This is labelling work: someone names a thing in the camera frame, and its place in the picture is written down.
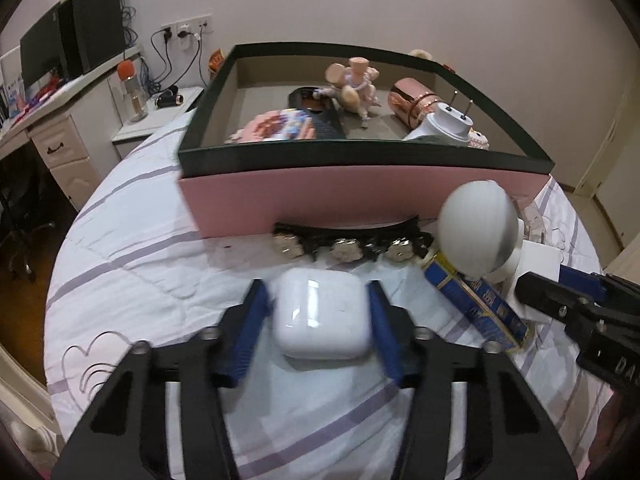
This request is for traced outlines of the white square charger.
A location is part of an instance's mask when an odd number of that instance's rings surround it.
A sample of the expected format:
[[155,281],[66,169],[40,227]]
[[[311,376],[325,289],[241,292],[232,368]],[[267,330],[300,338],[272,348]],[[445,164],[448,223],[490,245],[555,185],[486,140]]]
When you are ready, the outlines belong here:
[[515,272],[503,285],[503,291],[506,293],[504,299],[522,321],[549,324],[550,318],[518,300],[516,296],[518,280],[531,273],[534,278],[525,280],[529,288],[545,285],[548,282],[556,283],[560,275],[561,262],[562,252],[558,248],[524,240]]

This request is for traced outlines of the clear crystal bottle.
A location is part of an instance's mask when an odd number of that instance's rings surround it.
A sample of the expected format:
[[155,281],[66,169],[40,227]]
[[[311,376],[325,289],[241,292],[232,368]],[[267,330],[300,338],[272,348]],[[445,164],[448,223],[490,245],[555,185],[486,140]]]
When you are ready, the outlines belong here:
[[524,238],[533,243],[544,244],[547,238],[547,230],[544,225],[544,216],[539,211],[535,202],[525,205],[522,200],[515,202],[518,216],[524,222]]

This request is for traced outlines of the blue gold lighter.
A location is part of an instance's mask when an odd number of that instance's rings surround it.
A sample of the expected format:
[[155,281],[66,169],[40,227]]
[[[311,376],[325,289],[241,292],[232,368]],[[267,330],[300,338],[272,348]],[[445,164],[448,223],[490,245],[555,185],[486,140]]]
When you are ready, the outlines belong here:
[[529,328],[500,294],[485,280],[470,280],[440,253],[435,252],[423,269],[435,286],[486,340],[497,341],[504,350],[515,351],[527,342]]

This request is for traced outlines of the silver ball white plush toy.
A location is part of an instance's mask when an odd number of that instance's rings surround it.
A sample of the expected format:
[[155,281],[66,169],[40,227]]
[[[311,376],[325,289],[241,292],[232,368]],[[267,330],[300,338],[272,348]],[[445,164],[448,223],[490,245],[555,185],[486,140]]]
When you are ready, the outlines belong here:
[[463,276],[499,284],[514,274],[520,261],[524,221],[497,182],[472,181],[456,188],[442,204],[436,240]]

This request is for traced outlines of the white earbuds case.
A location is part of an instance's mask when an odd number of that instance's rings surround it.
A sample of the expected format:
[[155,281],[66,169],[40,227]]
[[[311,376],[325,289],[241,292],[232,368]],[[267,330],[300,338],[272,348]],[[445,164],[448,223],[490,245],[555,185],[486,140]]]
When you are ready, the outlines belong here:
[[366,284],[342,271],[288,270],[276,288],[272,330],[288,358],[359,359],[368,352],[372,340]]

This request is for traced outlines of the white round plug adapter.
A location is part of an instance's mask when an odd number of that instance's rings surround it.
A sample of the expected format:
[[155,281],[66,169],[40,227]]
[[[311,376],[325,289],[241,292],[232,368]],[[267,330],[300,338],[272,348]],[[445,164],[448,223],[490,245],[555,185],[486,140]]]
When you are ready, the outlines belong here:
[[469,112],[460,112],[451,103],[436,102],[422,122],[405,137],[405,141],[442,144],[467,148],[474,122]]

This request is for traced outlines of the rose gold white cylinder bottle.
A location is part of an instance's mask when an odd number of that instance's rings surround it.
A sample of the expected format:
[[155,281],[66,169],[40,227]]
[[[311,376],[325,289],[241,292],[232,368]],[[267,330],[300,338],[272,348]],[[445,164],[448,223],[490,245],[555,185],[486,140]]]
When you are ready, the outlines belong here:
[[409,77],[396,81],[387,96],[390,110],[409,129],[418,128],[425,116],[434,112],[438,102],[442,102],[440,96]]

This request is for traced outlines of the black textured comb case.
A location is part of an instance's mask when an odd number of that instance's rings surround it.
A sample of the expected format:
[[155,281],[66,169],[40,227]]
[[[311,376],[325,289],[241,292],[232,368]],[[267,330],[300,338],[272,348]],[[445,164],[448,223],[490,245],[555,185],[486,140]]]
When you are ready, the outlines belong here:
[[330,96],[318,88],[299,87],[288,95],[288,106],[301,110],[310,119],[319,140],[345,140],[340,115]]

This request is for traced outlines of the pink-haired doll figurine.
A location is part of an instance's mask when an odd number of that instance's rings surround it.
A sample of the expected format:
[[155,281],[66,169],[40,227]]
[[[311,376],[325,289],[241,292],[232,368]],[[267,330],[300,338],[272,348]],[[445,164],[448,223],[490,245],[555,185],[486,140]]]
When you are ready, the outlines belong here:
[[324,73],[328,85],[314,89],[312,97],[317,101],[323,98],[335,100],[346,112],[356,114],[361,128],[367,129],[370,108],[381,106],[374,85],[378,76],[380,72],[370,65],[367,58],[354,56],[347,65],[331,64]]

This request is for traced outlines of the pink donut block figure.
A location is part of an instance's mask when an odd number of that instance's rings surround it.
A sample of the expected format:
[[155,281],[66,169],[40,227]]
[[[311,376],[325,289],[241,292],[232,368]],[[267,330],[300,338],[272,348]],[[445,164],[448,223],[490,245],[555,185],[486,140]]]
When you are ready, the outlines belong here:
[[255,116],[243,128],[230,134],[226,143],[314,140],[316,137],[312,118],[306,112],[284,108]]

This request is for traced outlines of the white striped quilted tablecloth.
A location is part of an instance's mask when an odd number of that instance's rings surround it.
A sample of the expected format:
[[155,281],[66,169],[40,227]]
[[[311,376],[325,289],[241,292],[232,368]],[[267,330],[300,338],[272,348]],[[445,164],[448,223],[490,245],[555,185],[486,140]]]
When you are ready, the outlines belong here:
[[191,178],[195,118],[135,148],[54,265],[44,369],[57,479],[579,479],[611,389],[580,366],[573,305],[524,298],[593,276],[552,177],[486,151],[396,166],[303,162]]

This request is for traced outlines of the black office chair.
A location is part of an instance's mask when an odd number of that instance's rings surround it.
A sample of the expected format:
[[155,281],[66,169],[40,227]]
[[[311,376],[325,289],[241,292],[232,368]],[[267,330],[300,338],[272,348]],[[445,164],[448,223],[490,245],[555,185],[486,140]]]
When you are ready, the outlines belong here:
[[7,242],[14,246],[8,262],[8,271],[14,280],[24,273],[35,283],[37,274],[29,260],[35,247],[34,239],[42,231],[56,228],[54,221],[40,219],[42,191],[43,185],[35,180],[14,200],[1,192],[1,246]]

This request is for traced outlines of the white desk with drawers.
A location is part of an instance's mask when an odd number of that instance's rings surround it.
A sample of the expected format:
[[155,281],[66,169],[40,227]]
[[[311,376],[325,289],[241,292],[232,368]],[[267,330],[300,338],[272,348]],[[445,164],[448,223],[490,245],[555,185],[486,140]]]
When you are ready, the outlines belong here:
[[112,140],[126,124],[126,107],[116,67],[140,52],[139,46],[127,49],[12,120],[1,130],[1,156],[32,144],[74,208],[84,208],[120,161]]

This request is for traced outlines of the low white black cabinet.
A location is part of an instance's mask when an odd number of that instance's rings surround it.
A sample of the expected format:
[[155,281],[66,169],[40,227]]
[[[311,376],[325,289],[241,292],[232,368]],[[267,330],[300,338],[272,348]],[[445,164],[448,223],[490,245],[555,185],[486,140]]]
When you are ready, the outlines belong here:
[[124,159],[131,151],[137,148],[156,130],[165,127],[170,122],[186,114],[196,107],[196,102],[204,91],[203,87],[189,87],[179,91],[182,102],[176,106],[158,108],[155,101],[149,99],[149,114],[140,122],[130,122],[120,128],[112,139],[112,144],[121,159]]

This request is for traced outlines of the yellow white plush toy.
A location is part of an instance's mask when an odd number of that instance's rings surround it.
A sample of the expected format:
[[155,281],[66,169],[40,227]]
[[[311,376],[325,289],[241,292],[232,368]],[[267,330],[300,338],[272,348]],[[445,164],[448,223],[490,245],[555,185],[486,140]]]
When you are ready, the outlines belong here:
[[422,49],[413,49],[409,52],[411,56],[415,58],[423,58],[424,60],[431,61],[433,59],[433,55],[430,52],[427,52]]

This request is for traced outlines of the bottle with orange cap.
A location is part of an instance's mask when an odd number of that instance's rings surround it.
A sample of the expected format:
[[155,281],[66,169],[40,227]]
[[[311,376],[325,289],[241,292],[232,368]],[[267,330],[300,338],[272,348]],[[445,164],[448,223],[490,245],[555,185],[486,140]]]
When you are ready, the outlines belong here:
[[149,114],[146,106],[148,98],[140,84],[138,74],[134,68],[134,62],[123,60],[117,65],[116,72],[125,90],[124,96],[128,120],[130,122],[140,122]]

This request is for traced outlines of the pink box with black rim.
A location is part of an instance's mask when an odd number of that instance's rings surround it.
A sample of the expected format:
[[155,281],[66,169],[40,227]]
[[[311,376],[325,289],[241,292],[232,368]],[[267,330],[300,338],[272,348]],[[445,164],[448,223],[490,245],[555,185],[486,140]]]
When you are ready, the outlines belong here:
[[[352,56],[381,73],[386,96],[411,77],[440,94],[459,91],[484,127],[486,150],[409,141],[388,109],[361,129],[345,117],[341,139],[235,143],[256,116],[285,106],[303,86],[320,86],[326,68]],[[493,180],[519,204],[548,182],[552,159],[491,98],[442,64],[393,51],[322,44],[238,44],[195,110],[179,147],[179,186],[205,237],[269,233],[277,223],[366,226],[434,219],[465,182]]]

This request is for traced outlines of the orange snack bag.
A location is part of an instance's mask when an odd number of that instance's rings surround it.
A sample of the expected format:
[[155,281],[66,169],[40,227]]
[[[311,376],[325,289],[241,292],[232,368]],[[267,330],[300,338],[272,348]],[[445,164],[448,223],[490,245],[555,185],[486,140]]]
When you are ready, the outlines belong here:
[[222,64],[224,64],[224,52],[221,49],[217,49],[210,55],[207,62],[210,79],[213,79],[218,74]]

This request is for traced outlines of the black computer monitor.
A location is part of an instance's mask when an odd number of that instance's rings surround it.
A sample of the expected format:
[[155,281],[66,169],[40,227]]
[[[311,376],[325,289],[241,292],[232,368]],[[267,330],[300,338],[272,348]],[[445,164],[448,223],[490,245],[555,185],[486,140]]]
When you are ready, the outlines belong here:
[[20,42],[23,84],[31,87],[47,74],[62,76],[62,42],[58,7],[54,6],[24,33]]

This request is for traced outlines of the white wall power strip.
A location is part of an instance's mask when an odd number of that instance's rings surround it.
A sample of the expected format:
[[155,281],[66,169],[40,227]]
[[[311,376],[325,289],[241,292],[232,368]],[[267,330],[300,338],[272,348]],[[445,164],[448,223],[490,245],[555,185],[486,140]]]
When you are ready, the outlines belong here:
[[177,39],[180,32],[190,32],[191,34],[207,35],[212,32],[213,15],[203,14],[195,18],[185,18],[160,26],[161,30],[168,29],[171,32],[171,38]]

